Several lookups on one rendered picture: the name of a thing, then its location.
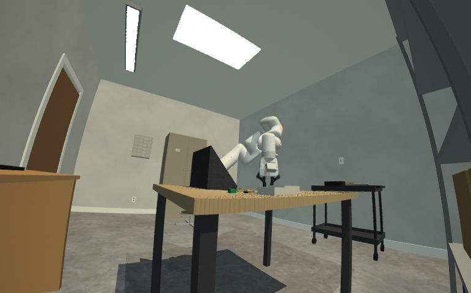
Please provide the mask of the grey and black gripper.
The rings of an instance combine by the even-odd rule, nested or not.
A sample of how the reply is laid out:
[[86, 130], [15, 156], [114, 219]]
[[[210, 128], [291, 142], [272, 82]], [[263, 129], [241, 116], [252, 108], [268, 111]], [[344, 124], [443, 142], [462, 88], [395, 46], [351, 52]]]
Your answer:
[[[277, 170], [276, 170], [275, 173], [266, 172], [266, 166], [265, 166], [266, 162], [275, 162], [276, 163]], [[263, 182], [263, 187], [266, 187], [266, 181], [265, 181], [266, 177], [271, 177], [270, 186], [273, 186], [274, 182], [277, 179], [280, 178], [280, 176], [278, 174], [277, 159], [275, 157], [271, 157], [271, 156], [265, 156], [265, 157], [260, 158], [258, 174], [257, 174], [256, 177]], [[276, 177], [276, 178], [274, 178], [274, 177]]]

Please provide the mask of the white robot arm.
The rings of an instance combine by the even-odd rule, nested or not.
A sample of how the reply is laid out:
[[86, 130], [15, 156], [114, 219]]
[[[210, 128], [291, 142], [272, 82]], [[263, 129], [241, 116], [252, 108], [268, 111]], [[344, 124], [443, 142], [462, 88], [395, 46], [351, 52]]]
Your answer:
[[[244, 142], [250, 154], [244, 145], [239, 143], [221, 158], [221, 161], [227, 170], [236, 164], [238, 159], [243, 165], [248, 165], [260, 154], [261, 157], [278, 157], [276, 150], [281, 147], [280, 138], [283, 131], [282, 125], [278, 121], [277, 117], [274, 116], [262, 119], [260, 121], [260, 125], [265, 132], [258, 131]], [[275, 173], [277, 170], [275, 162], [266, 162], [265, 166], [267, 172]]]

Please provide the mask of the white rack of open bins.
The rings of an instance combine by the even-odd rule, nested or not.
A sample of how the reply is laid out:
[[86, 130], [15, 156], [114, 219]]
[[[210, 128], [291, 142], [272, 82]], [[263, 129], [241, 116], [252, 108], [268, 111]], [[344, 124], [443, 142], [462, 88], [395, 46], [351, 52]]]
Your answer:
[[300, 194], [299, 186], [268, 186], [257, 187], [259, 195], [292, 195]]

